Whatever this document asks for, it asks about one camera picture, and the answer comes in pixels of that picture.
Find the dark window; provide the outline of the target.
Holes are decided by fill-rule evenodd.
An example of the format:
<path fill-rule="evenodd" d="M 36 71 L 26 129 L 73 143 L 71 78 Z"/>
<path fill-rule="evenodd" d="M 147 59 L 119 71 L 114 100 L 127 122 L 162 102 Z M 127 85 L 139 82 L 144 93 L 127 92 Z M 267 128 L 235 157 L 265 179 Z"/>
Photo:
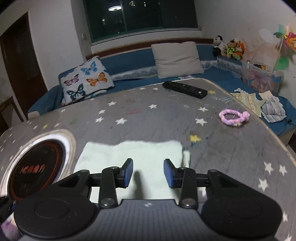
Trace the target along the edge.
<path fill-rule="evenodd" d="M 141 31 L 197 28 L 194 1 L 84 1 L 92 42 Z"/>

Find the orange fox plush toy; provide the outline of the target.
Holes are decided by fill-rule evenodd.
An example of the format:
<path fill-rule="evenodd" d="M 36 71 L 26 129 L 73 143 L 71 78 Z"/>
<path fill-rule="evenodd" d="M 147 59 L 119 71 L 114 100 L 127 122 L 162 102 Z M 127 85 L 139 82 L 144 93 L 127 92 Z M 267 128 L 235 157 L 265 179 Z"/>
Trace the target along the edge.
<path fill-rule="evenodd" d="M 238 41 L 238 43 L 236 45 L 236 50 L 235 50 L 235 52 L 233 54 L 233 57 L 236 60 L 242 60 L 243 59 L 244 51 L 245 51 L 245 47 L 244 47 L 243 42 Z"/>

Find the butterfly print pillow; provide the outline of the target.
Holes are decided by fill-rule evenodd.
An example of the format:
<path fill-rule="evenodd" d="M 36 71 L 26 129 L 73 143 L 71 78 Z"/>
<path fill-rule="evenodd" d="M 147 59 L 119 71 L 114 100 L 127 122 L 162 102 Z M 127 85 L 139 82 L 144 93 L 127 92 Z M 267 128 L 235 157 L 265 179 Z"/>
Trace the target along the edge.
<path fill-rule="evenodd" d="M 63 89 L 62 105 L 69 105 L 105 93 L 114 87 L 111 76 L 98 56 L 75 67 L 60 79 Z"/>

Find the colourful paper pinwheel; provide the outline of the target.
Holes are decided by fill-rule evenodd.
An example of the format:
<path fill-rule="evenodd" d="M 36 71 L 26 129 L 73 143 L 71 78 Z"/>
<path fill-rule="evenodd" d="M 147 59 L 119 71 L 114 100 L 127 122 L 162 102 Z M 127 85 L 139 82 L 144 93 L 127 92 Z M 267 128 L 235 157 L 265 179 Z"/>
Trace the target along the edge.
<path fill-rule="evenodd" d="M 273 71 L 286 70 L 289 67 L 291 55 L 288 49 L 295 52 L 295 32 L 290 25 L 278 25 L 278 30 L 273 34 L 280 40 L 276 49 L 278 50 L 277 58 Z"/>

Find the panda plush toy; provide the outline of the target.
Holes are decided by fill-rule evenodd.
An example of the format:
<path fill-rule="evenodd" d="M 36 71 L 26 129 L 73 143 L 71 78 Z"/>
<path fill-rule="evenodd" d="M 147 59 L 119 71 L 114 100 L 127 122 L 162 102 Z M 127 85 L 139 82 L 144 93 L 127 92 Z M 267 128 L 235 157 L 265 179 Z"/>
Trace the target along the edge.
<path fill-rule="evenodd" d="M 212 53 L 214 57 L 217 57 L 217 56 L 226 57 L 227 55 L 227 45 L 223 42 L 223 38 L 220 35 L 217 35 L 213 39 Z"/>

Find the pale green garment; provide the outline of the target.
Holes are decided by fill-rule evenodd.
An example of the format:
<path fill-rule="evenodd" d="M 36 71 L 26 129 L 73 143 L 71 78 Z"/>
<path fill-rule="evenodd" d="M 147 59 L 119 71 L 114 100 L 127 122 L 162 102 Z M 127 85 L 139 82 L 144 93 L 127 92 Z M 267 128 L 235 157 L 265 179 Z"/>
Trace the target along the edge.
<path fill-rule="evenodd" d="M 176 168 L 190 165 L 190 152 L 179 141 L 124 141 L 118 145 L 88 142 L 74 171 L 86 169 L 92 174 L 100 173 L 108 167 L 121 167 L 128 158 L 133 160 L 132 178 L 126 189 L 116 190 L 119 202 L 123 199 L 179 200 L 180 190 L 171 189 L 164 174 L 165 159 L 170 159 Z"/>

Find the black remote control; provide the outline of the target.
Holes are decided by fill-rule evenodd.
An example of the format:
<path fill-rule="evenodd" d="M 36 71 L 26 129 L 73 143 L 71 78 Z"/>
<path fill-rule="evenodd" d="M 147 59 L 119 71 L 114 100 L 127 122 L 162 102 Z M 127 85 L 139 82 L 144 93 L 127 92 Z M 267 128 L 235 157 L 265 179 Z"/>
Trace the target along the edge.
<path fill-rule="evenodd" d="M 207 90 L 178 82 L 166 81 L 162 86 L 166 89 L 196 97 L 198 99 L 203 99 L 208 94 Z"/>

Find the blue sofa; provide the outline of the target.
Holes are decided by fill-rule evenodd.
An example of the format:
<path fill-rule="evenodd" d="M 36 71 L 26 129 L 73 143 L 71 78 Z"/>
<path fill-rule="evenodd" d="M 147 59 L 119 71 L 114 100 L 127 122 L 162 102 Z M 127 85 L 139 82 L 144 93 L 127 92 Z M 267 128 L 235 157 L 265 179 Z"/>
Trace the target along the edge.
<path fill-rule="evenodd" d="M 248 93 L 258 94 L 258 91 L 242 82 L 242 63 L 240 61 L 214 57 L 211 45 L 198 44 L 197 51 L 204 70 L 203 73 L 197 74 L 197 77 L 207 78 L 228 92 L 241 88 Z M 161 82 L 157 75 L 157 67 L 151 48 L 107 56 L 102 58 L 101 62 L 115 84 L 111 92 Z M 27 112 L 28 118 L 34 118 L 61 108 L 65 104 L 63 92 L 65 83 L 73 83 L 76 79 L 73 68 L 60 73 L 59 84 L 52 87 L 33 104 Z M 280 96 L 279 100 L 283 105 L 286 117 L 276 123 L 267 123 L 267 125 L 277 136 L 282 138 L 286 134 L 295 132 L 295 108 L 286 98 Z"/>

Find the pink braided hair band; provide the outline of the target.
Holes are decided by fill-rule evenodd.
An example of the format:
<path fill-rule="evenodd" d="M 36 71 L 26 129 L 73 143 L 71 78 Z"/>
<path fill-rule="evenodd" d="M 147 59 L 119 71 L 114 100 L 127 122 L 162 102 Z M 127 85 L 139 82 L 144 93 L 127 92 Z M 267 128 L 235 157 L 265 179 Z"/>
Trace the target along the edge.
<path fill-rule="evenodd" d="M 218 116 L 225 125 L 239 127 L 249 121 L 250 113 L 248 111 L 240 113 L 237 110 L 224 109 Z"/>

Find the grey plain pillow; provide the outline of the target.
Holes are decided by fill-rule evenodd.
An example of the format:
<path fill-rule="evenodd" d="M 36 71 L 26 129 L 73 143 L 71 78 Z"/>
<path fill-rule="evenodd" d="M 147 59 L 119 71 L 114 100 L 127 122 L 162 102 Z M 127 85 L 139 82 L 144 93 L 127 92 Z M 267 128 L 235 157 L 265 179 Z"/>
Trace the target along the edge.
<path fill-rule="evenodd" d="M 158 78 L 181 77 L 204 72 L 195 42 L 152 44 Z"/>

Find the clear plastic storage box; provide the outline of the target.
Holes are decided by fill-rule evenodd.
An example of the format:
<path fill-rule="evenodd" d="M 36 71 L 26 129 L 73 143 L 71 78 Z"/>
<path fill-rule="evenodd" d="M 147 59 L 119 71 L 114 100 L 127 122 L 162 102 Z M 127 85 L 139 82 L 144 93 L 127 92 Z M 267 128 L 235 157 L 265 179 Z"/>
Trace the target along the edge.
<path fill-rule="evenodd" d="M 270 72 L 250 61 L 242 63 L 242 81 L 260 93 L 269 90 L 277 96 L 283 79 L 284 74 L 281 71 Z"/>

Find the dark wooden door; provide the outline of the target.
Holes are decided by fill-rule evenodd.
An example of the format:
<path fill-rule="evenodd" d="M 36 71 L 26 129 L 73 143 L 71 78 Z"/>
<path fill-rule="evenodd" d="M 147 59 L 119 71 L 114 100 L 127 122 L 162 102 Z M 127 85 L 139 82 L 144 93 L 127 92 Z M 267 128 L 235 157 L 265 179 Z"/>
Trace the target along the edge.
<path fill-rule="evenodd" d="M 1 35 L 1 52 L 8 78 L 25 116 L 46 92 L 25 13 Z"/>

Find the striped folded cloth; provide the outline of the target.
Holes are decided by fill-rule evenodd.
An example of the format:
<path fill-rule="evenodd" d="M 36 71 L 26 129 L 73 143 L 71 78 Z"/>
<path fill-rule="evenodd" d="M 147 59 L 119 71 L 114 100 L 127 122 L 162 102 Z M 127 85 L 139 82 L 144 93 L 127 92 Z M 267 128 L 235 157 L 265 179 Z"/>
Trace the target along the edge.
<path fill-rule="evenodd" d="M 283 105 L 275 96 L 266 100 L 265 104 L 261 107 L 261 113 L 268 123 L 277 123 L 287 117 Z"/>

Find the brown bear plush toy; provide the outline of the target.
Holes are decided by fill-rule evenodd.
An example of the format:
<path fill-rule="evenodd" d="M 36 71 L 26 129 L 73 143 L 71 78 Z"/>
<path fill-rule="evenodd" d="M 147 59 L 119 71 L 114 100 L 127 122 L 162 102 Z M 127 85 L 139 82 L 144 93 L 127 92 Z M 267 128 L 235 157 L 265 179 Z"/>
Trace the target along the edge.
<path fill-rule="evenodd" d="M 227 43 L 227 45 L 224 47 L 224 50 L 221 54 L 229 59 L 233 58 L 236 60 L 240 60 L 241 57 L 240 57 L 237 45 L 238 45 L 238 41 L 234 39 L 230 40 Z"/>

